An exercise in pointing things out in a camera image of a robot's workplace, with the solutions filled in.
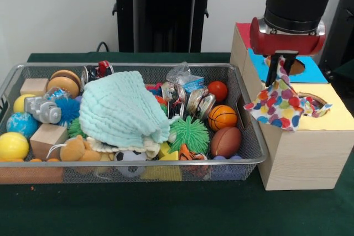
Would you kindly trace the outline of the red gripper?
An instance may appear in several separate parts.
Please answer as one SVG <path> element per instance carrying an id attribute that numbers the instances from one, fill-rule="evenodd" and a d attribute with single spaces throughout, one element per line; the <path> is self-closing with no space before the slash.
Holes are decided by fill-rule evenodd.
<path id="1" fill-rule="evenodd" d="M 269 87 L 277 78 L 279 54 L 283 54 L 284 70 L 295 75 L 292 70 L 297 55 L 315 55 L 323 47 L 326 39 L 326 26 L 321 20 L 311 33 L 291 34 L 268 26 L 263 17 L 252 19 L 250 26 L 250 45 L 255 54 L 270 56 L 269 70 L 265 86 Z"/>

